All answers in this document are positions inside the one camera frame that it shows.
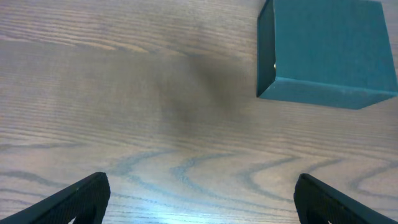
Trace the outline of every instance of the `teal box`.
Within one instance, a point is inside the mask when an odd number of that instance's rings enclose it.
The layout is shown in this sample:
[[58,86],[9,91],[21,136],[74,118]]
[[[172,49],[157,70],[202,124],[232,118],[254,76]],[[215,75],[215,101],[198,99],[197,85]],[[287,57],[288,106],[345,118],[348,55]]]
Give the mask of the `teal box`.
[[398,95],[381,3],[267,0],[257,22],[258,97],[361,109]]

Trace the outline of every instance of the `box top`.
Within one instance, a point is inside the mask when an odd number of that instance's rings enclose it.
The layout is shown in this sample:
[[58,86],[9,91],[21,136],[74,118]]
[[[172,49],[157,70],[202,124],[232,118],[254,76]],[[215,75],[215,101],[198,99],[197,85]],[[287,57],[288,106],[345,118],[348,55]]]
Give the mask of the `box top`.
[[274,0],[277,76],[398,91],[382,5]]

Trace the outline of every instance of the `black object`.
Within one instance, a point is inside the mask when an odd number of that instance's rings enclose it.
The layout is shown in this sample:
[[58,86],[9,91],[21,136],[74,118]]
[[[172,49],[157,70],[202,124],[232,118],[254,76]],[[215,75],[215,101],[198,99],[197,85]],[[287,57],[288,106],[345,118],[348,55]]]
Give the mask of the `black object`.
[[96,172],[0,224],[100,224],[110,195],[106,174]]
[[398,95],[380,2],[267,0],[257,22],[258,97],[361,109]]
[[298,178],[294,203],[301,224],[397,224],[309,174]]

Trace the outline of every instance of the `black plastic part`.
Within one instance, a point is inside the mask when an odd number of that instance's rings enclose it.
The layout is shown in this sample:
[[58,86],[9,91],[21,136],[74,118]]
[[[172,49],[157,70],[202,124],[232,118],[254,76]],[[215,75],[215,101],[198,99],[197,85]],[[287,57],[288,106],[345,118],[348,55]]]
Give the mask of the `black plastic part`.
[[106,174],[96,172],[0,224],[100,224],[110,195]]
[[301,224],[397,224],[309,174],[298,178],[294,203]]

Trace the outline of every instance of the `wooden surface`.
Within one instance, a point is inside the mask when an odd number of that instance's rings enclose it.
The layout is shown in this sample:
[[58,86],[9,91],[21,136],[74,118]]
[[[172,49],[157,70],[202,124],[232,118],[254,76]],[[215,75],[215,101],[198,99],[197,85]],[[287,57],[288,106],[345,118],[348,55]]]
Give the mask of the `wooden surface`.
[[398,99],[257,99],[262,4],[0,1],[0,218],[105,171],[104,223],[298,223],[307,172],[398,220]]

